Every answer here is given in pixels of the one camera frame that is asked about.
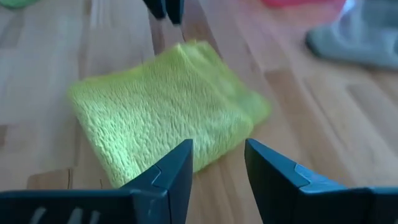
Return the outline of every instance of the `hardwood surface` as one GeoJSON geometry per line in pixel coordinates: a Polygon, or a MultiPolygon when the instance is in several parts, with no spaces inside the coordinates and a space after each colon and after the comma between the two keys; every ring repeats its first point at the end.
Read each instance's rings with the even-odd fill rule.
{"type": "MultiPolygon", "coordinates": [[[[190,39],[207,40],[272,102],[253,138],[347,186],[398,185],[397,74],[321,61],[303,45],[336,5],[186,0],[180,27],[156,21],[139,0],[0,7],[0,190],[110,188],[67,88],[190,39]]],[[[187,223],[260,222],[243,145],[195,175],[187,223]]]]}

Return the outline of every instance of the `towel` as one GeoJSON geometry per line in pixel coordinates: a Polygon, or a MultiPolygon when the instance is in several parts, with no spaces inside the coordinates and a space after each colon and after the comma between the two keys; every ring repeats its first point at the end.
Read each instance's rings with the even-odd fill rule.
{"type": "Polygon", "coordinates": [[[0,5],[9,9],[18,9],[33,4],[36,1],[38,0],[0,0],[0,5]]]}
{"type": "Polygon", "coordinates": [[[198,171],[247,138],[270,112],[206,42],[178,44],[131,70],[87,78],[68,97],[113,187],[187,138],[198,171]]]}
{"type": "Polygon", "coordinates": [[[320,58],[398,69],[398,5],[347,0],[339,18],[309,30],[305,44],[320,58]]]}

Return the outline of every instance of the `yellow-green microfiber cloth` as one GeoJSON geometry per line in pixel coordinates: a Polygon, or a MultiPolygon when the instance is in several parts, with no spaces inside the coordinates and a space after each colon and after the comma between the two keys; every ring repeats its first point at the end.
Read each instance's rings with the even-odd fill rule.
{"type": "Polygon", "coordinates": [[[70,88],[69,98],[113,187],[187,138],[198,171],[247,138],[270,111],[206,42],[176,45],[132,70],[87,78],[70,88]]]}

